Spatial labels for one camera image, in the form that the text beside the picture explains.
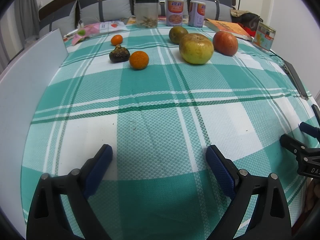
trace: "clear plastic box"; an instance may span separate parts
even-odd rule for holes
[[[136,0],[136,23],[139,28],[156,28],[158,26],[159,0]]]

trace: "dark fruit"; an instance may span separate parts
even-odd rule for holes
[[[175,27],[172,27],[171,30],[169,31],[169,39],[173,43],[179,44],[181,38],[186,34],[188,34],[188,31],[184,27],[175,26]]]
[[[238,40],[231,33],[218,31],[212,42],[214,49],[226,56],[233,56],[238,51]]]
[[[130,52],[121,45],[116,45],[116,48],[110,52],[109,58],[113,63],[124,62],[130,58]]]

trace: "metal screw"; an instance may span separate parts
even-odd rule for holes
[[[49,174],[48,173],[44,173],[41,175],[41,179],[46,179],[49,177]]]
[[[247,172],[247,170],[245,170],[245,169],[239,170],[239,173],[240,173],[241,175],[243,175],[243,176],[247,176],[247,175],[248,175],[248,172]]]
[[[72,175],[78,175],[80,173],[80,170],[79,169],[73,169],[72,171],[71,171],[71,174]]]
[[[277,174],[275,174],[275,173],[271,173],[271,178],[273,178],[273,179],[278,179],[278,175]]]

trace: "red apple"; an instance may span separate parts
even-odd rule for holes
[[[231,33],[218,31],[213,37],[213,46],[218,52],[233,56],[238,50],[238,40]]]

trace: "can label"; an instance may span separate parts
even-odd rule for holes
[[[190,2],[188,25],[202,28],[204,22],[205,4]]]
[[[259,22],[253,44],[270,51],[275,35],[276,31],[271,31]]]
[[[182,25],[183,1],[167,0],[167,26]]]

